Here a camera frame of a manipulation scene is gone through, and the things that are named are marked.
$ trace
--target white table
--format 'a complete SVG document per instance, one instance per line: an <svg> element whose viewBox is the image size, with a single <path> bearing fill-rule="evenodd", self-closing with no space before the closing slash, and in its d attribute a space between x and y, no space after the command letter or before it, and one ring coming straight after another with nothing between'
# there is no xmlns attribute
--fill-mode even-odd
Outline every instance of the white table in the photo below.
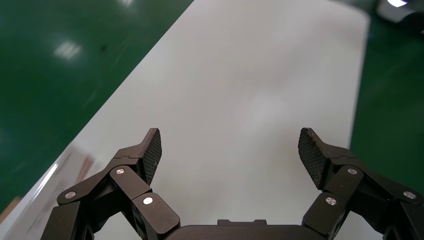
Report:
<svg viewBox="0 0 424 240"><path fill-rule="evenodd" d="M106 163L159 128L152 182L181 224L300 224L302 127L350 142L368 19L325 0L195 0L72 142ZM98 240L138 239L119 214ZM351 213L338 239L381 239Z"/></svg>

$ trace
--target textured finger pad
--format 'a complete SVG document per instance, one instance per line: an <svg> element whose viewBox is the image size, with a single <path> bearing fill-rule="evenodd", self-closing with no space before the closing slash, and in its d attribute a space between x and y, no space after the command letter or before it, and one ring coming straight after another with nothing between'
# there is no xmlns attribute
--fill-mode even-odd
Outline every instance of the textured finger pad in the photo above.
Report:
<svg viewBox="0 0 424 240"><path fill-rule="evenodd" d="M327 163L327 159L321 152L317 143L308 132L307 128L303 128L300 132L299 137L299 156L306 171L309 173L317 189L320 189L320 183L323 177L324 168Z"/></svg>
<svg viewBox="0 0 424 240"><path fill-rule="evenodd" d="M156 131L143 156L146 183L150 186L162 156L161 134Z"/></svg>

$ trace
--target black object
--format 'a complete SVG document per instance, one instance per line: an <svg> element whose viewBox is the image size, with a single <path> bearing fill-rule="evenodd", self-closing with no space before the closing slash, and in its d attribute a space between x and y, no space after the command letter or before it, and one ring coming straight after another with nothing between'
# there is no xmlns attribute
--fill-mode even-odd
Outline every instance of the black object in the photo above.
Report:
<svg viewBox="0 0 424 240"><path fill-rule="evenodd" d="M118 150L107 167L57 197L41 240L93 240L107 219L122 212L144 240L333 239L349 211L386 240L424 240L424 199L414 190L366 168L348 149L324 143L311 128L298 150L321 193L302 225L265 220L180 227L178 215L150 188L162 156L161 135L151 128L139 145Z"/></svg>

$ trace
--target green floor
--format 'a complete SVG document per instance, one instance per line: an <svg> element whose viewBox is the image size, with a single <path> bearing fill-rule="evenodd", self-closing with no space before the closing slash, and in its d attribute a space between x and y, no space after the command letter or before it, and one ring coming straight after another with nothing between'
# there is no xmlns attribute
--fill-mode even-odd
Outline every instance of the green floor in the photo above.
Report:
<svg viewBox="0 0 424 240"><path fill-rule="evenodd" d="M0 212L25 195L191 2L0 2ZM58 54L62 43L74 44L78 62ZM372 19L351 148L424 194L423 60L422 38Z"/></svg>

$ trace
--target metal screw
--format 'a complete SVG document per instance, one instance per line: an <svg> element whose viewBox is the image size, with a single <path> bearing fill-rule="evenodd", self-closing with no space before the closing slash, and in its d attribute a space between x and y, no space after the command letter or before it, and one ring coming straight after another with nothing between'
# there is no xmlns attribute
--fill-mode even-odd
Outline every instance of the metal screw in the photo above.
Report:
<svg viewBox="0 0 424 240"><path fill-rule="evenodd" d="M146 197L146 198L143 200L144 205L149 205L149 204L151 204L152 202L153 202L153 198L151 198L151 197Z"/></svg>
<svg viewBox="0 0 424 240"><path fill-rule="evenodd" d="M326 199L325 199L325 201L328 203L328 204L330 204L330 205L336 205L336 200L334 199L334 198L332 198L332 197L327 197Z"/></svg>
<svg viewBox="0 0 424 240"><path fill-rule="evenodd" d="M410 191L404 191L403 192L403 195L405 195L407 198L410 198L410 199L415 199L415 198L417 198L417 196L415 196L415 194L413 194L412 192L410 192Z"/></svg>
<svg viewBox="0 0 424 240"><path fill-rule="evenodd" d="M68 192L68 193L65 195L65 198L66 198L66 199L71 199L71 198L73 198L76 194L77 194L76 192L74 192L74 191L70 191L70 192Z"/></svg>
<svg viewBox="0 0 424 240"><path fill-rule="evenodd" d="M118 169L118 170L116 170L116 174L123 174L125 172L125 170L124 169L122 169L122 168L120 168L120 169Z"/></svg>
<svg viewBox="0 0 424 240"><path fill-rule="evenodd" d="M352 169L352 168L349 168L347 171L348 171L350 174L353 174L353 175L355 175L355 174L357 174L357 173L358 173L355 169Z"/></svg>

